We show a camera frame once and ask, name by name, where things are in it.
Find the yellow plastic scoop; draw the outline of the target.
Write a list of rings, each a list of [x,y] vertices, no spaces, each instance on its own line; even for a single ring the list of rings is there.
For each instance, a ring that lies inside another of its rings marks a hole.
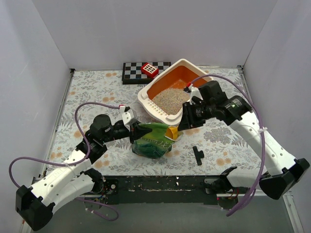
[[[175,141],[178,138],[178,127],[169,126],[166,130],[165,136]]]

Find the green litter bag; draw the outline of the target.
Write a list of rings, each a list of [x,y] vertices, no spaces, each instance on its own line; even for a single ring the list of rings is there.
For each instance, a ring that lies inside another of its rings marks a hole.
[[[140,126],[153,129],[151,133],[135,140],[132,144],[132,152],[147,158],[157,159],[172,150],[173,144],[179,141],[183,135],[178,131],[178,138],[173,141],[165,136],[169,127],[163,123],[140,123]]]

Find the red white grid block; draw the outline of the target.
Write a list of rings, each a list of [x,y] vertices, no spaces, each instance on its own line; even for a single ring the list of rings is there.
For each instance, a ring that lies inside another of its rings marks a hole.
[[[159,69],[149,63],[145,63],[140,70],[142,74],[145,74],[147,77],[152,79],[159,74]]]

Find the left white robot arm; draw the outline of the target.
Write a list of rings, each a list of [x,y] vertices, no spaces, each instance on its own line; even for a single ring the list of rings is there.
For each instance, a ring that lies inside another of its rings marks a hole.
[[[16,211],[33,231],[42,229],[62,206],[76,197],[103,190],[100,172],[91,168],[106,151],[106,142],[129,138],[131,142],[152,132],[126,112],[122,120],[111,123],[105,114],[94,118],[86,138],[71,156],[46,177],[30,187],[22,185],[16,192]]]

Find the black white checkerboard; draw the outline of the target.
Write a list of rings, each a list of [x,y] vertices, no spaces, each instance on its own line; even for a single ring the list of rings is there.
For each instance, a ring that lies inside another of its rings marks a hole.
[[[146,62],[128,62],[123,63],[122,84],[149,84],[153,78],[141,72],[141,67]],[[172,65],[171,62],[148,62],[159,69],[159,74]]]

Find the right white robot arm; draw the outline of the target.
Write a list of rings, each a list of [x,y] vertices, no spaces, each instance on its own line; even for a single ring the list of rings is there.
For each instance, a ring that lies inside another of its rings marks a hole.
[[[244,98],[238,95],[228,98],[217,81],[199,88],[188,83],[184,90],[190,94],[190,100],[183,103],[179,131],[201,127],[208,119],[216,118],[239,134],[264,165],[259,171],[245,173],[235,166],[228,168],[207,185],[208,189],[231,193],[236,188],[255,185],[277,200],[299,182],[310,167],[306,159],[295,158],[260,126],[254,108]]]

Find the floral tablecloth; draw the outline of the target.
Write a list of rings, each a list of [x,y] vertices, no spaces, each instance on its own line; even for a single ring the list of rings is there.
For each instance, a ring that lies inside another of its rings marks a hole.
[[[54,163],[66,160],[82,141],[95,116],[106,114],[112,122],[121,116],[116,106],[125,104],[134,109],[138,120],[153,122],[138,101],[141,85],[123,85],[120,70],[76,71],[65,102],[53,147],[48,159]],[[192,147],[204,152],[198,166]],[[218,175],[231,166],[239,170],[255,170],[260,158],[231,128],[216,119],[204,126],[183,132],[172,150],[158,159],[149,159],[132,152],[128,139],[107,144],[107,152],[95,162],[103,175]]]

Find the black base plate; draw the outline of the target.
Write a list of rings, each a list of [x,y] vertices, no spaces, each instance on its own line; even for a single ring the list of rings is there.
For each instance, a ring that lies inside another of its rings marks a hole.
[[[94,193],[82,196],[107,205],[132,203],[203,203],[216,205],[221,198],[237,203],[239,188],[213,185],[219,176],[105,176]]]

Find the black bag clip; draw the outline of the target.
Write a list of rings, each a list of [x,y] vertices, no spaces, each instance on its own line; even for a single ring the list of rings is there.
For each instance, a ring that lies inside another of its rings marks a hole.
[[[198,148],[196,146],[192,147],[193,152],[194,152],[194,156],[197,162],[198,166],[202,165],[202,159],[205,157],[204,156],[204,152],[202,150],[198,150]]]

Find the cat litter pile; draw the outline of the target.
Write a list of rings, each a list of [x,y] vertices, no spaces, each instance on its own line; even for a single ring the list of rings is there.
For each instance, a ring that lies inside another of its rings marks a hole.
[[[166,114],[177,115],[183,103],[189,99],[189,94],[183,89],[168,88],[157,94],[152,101]]]

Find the white orange litter box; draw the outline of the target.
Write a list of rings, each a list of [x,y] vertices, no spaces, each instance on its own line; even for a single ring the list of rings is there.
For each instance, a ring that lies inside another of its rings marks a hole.
[[[153,102],[153,98],[168,88],[184,89],[189,82],[203,75],[207,73],[188,60],[180,59],[142,88],[138,93],[138,101],[152,118],[176,126],[180,123],[182,109],[176,115],[168,115]]]

